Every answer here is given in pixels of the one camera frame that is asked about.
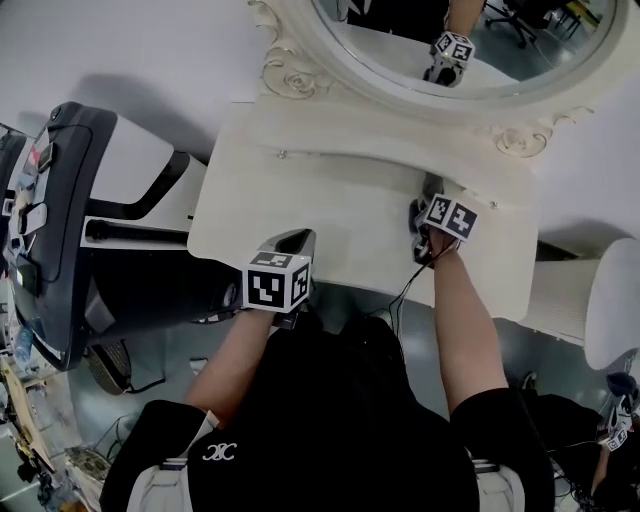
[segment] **person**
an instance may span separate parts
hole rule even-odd
[[[507,385],[493,321],[448,235],[433,229],[430,239],[450,422],[417,402],[383,319],[356,318],[331,335],[301,314],[294,330],[269,336],[273,314],[244,311],[184,404],[145,407],[111,467],[102,510],[176,510],[144,482],[155,478],[150,468],[182,457],[195,512],[270,504],[477,511],[472,459],[510,468],[525,510],[551,512],[550,459]],[[216,427],[200,435],[206,418]]]
[[[522,391],[527,410],[551,458],[570,483],[582,509],[640,510],[640,421],[617,450],[597,443],[602,416],[557,395]]]
[[[352,4],[355,9],[346,13],[350,25],[431,44],[445,29],[469,37],[485,0],[352,0]]]

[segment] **office chair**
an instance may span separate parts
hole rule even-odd
[[[494,23],[509,23],[520,36],[519,48],[526,48],[527,39],[524,33],[529,35],[529,41],[535,43],[537,36],[528,28],[544,30],[549,26],[550,20],[546,18],[549,12],[559,9],[571,0],[504,0],[504,4],[512,11],[509,14],[506,11],[498,9],[491,4],[487,4],[494,11],[499,12],[504,18],[489,19],[485,21],[485,25],[490,27]]]

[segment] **hand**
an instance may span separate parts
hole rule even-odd
[[[455,237],[450,234],[433,226],[429,227],[429,243],[431,244],[431,255],[434,258],[440,256],[447,248],[455,250],[455,240]]]

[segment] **forearm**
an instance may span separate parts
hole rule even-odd
[[[448,29],[456,34],[469,36],[483,7],[484,0],[451,0]]]
[[[449,412],[478,393],[508,387],[496,328],[457,251],[436,263],[435,306]]]
[[[596,473],[593,475],[593,484],[591,486],[591,495],[596,492],[598,486],[607,477],[607,466],[609,465],[609,449],[606,446],[602,447],[600,451],[600,460],[598,460],[598,466],[596,467]]]
[[[191,385],[185,402],[211,411],[222,426],[231,421],[264,354],[273,316],[257,310],[240,313],[222,346]]]

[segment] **logo on shirt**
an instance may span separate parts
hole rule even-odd
[[[213,453],[209,456],[203,455],[202,460],[233,460],[235,455],[227,456],[227,450],[229,448],[237,448],[238,445],[236,443],[220,443],[220,444],[212,444],[207,447],[207,451],[213,451]]]

